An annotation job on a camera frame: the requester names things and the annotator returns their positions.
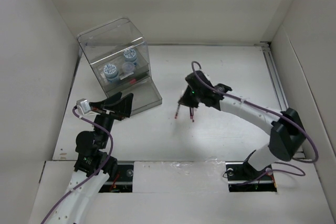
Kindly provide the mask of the blue slime jar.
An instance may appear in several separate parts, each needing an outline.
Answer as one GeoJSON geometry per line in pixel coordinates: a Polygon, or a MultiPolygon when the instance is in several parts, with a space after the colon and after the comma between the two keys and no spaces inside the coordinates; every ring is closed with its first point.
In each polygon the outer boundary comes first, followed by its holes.
{"type": "Polygon", "coordinates": [[[138,64],[138,54],[135,49],[128,49],[123,52],[125,61],[133,63],[135,66],[138,64]]]}
{"type": "Polygon", "coordinates": [[[108,82],[118,82],[120,80],[119,78],[119,71],[117,67],[113,64],[106,64],[103,68],[103,73],[108,82]]]}

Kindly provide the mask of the small dark glitter jar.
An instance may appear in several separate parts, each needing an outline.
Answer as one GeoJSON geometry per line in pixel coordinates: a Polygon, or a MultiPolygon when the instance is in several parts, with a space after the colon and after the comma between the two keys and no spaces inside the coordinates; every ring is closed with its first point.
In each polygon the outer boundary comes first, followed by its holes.
{"type": "Polygon", "coordinates": [[[126,61],[122,65],[122,70],[124,74],[134,73],[135,65],[132,62],[126,61]]]}

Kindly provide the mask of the clear acrylic drawer organizer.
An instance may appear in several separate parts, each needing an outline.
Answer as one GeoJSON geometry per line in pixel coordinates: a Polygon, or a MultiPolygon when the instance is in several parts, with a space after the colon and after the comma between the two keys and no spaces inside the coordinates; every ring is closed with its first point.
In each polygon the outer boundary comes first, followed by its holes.
{"type": "Polygon", "coordinates": [[[121,17],[90,28],[79,33],[77,41],[106,97],[118,92],[123,96],[133,93],[133,115],[162,104],[162,96],[152,79],[146,39],[130,19],[121,17]],[[137,51],[138,64],[134,73],[124,74],[122,65],[126,61],[123,52],[128,49],[137,51]],[[106,80],[103,68],[108,63],[117,67],[118,82],[106,80]],[[129,83],[134,78],[136,83],[129,83]]]}

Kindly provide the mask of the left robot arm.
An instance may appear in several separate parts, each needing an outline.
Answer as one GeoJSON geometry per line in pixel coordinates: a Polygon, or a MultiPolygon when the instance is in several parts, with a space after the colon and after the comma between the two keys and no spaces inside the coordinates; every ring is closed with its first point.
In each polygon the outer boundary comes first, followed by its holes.
{"type": "Polygon", "coordinates": [[[87,212],[108,180],[118,173],[118,160],[112,156],[114,121],[129,118],[133,93],[121,92],[99,102],[80,99],[72,108],[73,115],[92,125],[76,137],[78,154],[70,182],[64,195],[46,214],[42,223],[83,223],[87,212]]]}

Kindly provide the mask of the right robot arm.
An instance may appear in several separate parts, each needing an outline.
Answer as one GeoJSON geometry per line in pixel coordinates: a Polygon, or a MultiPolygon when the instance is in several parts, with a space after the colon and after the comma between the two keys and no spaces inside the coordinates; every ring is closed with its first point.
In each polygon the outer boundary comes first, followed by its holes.
{"type": "Polygon", "coordinates": [[[200,104],[229,113],[263,130],[269,135],[264,146],[252,151],[244,161],[233,169],[238,176],[239,186],[252,184],[264,176],[271,175],[273,163],[288,164],[307,139],[298,112],[288,108],[276,112],[262,108],[244,98],[233,95],[232,88],[219,83],[212,85],[200,70],[186,76],[187,88],[178,101],[193,113],[200,104]]]}

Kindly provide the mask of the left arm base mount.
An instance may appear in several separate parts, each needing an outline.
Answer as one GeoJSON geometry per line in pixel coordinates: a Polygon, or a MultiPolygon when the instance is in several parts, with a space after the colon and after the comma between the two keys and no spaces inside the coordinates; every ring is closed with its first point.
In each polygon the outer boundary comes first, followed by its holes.
{"type": "Polygon", "coordinates": [[[103,184],[100,193],[131,193],[133,191],[134,162],[118,163],[114,177],[103,184]]]}

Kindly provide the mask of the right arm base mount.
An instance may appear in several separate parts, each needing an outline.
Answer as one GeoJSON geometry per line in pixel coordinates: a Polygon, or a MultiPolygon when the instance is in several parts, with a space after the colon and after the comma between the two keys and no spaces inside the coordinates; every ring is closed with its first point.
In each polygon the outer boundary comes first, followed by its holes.
{"type": "Polygon", "coordinates": [[[231,161],[225,163],[223,177],[227,179],[230,193],[244,192],[277,192],[271,166],[257,171],[244,162],[231,161]]]}

